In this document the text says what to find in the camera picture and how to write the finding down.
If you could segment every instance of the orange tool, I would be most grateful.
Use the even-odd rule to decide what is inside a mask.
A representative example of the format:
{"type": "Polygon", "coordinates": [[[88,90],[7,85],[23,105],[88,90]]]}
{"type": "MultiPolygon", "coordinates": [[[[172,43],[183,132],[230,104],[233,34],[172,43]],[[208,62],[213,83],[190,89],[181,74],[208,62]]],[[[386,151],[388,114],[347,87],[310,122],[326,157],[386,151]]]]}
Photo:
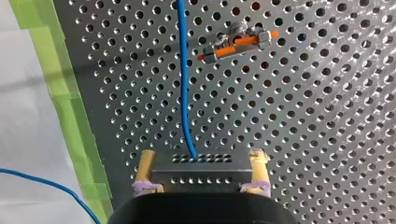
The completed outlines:
{"type": "MultiPolygon", "coordinates": [[[[228,54],[231,54],[231,53],[234,53],[234,52],[235,52],[235,47],[234,46],[230,46],[230,47],[226,47],[226,48],[223,48],[223,49],[215,50],[215,55],[216,55],[216,57],[220,58],[220,57],[224,57],[224,56],[226,56],[228,54]]],[[[199,61],[203,61],[204,58],[205,58],[205,55],[201,54],[201,55],[198,56],[197,59],[199,61]]]]}
{"type": "MultiPolygon", "coordinates": [[[[279,36],[279,31],[271,31],[271,38],[277,38],[279,36]]],[[[257,36],[250,36],[245,38],[235,39],[235,45],[255,45],[259,43],[259,38],[257,36]]]]}

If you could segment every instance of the perforated metal panel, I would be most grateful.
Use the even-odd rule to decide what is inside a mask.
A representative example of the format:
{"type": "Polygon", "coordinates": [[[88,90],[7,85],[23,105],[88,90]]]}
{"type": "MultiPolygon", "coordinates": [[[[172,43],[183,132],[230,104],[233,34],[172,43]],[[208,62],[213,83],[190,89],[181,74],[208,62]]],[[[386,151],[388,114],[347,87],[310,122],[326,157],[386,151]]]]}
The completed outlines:
{"type": "MultiPolygon", "coordinates": [[[[187,152],[176,4],[55,6],[117,207],[133,194],[142,149],[187,152]]],[[[396,223],[395,8],[390,0],[190,0],[197,151],[264,148],[273,197],[301,223],[396,223]],[[196,60],[241,20],[280,37],[214,65],[196,60]]]]}

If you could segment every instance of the blue cable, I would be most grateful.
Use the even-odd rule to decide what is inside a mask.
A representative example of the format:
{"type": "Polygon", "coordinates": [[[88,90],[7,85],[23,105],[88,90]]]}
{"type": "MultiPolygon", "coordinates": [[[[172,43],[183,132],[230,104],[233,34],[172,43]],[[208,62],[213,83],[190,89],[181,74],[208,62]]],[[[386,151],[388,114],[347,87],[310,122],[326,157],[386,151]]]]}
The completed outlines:
{"type": "Polygon", "coordinates": [[[77,203],[79,203],[79,205],[81,205],[81,207],[84,208],[84,210],[90,215],[90,217],[93,219],[93,221],[94,221],[96,224],[100,224],[99,218],[98,218],[98,217],[95,215],[95,213],[87,206],[87,204],[85,204],[85,203],[77,196],[77,194],[76,194],[73,190],[71,190],[71,189],[69,189],[69,188],[67,188],[67,187],[65,187],[65,186],[63,186],[63,185],[60,185],[60,184],[58,184],[58,183],[52,182],[52,181],[50,181],[50,180],[43,179],[43,178],[36,177],[36,176],[32,176],[32,175],[27,175],[27,174],[24,174],[24,173],[21,173],[21,172],[18,172],[18,171],[13,171],[13,170],[8,170],[8,169],[0,168],[0,173],[4,173],[4,174],[8,174],[8,175],[16,175],[16,176],[19,176],[19,177],[22,177],[22,178],[25,178],[25,179],[28,179],[28,180],[33,180],[33,181],[35,181],[35,182],[39,182],[39,183],[42,183],[42,184],[50,185],[50,186],[52,186],[52,187],[55,187],[56,189],[63,190],[64,192],[70,194],[70,195],[77,201],[77,203]]]}
{"type": "Polygon", "coordinates": [[[187,147],[193,158],[197,157],[194,144],[192,143],[189,128],[189,68],[187,67],[187,28],[184,15],[184,0],[177,1],[178,30],[180,38],[180,71],[181,71],[181,126],[187,147]]]}

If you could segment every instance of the green tape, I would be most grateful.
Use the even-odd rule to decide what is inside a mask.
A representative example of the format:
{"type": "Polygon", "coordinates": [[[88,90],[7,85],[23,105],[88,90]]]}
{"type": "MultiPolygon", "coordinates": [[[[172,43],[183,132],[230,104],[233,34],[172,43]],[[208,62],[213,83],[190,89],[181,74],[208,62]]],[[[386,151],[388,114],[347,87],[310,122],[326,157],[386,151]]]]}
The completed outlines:
{"type": "Polygon", "coordinates": [[[51,0],[10,0],[10,4],[21,29],[28,29],[31,34],[84,198],[106,223],[113,212],[111,191],[53,3],[51,0]]]}

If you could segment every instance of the purple tape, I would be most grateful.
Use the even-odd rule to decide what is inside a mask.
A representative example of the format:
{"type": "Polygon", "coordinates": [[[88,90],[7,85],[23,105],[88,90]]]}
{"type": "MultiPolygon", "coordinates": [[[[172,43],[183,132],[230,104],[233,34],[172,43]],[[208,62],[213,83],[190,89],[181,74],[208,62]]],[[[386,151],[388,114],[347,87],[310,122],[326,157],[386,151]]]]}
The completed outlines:
{"type": "Polygon", "coordinates": [[[153,184],[147,180],[136,180],[132,187],[134,187],[134,196],[138,197],[145,194],[144,189],[157,189],[160,188],[161,184],[153,184]]]}
{"type": "Polygon", "coordinates": [[[268,181],[254,181],[241,185],[241,192],[247,192],[248,189],[262,189],[260,195],[271,198],[271,184],[268,181]]]}

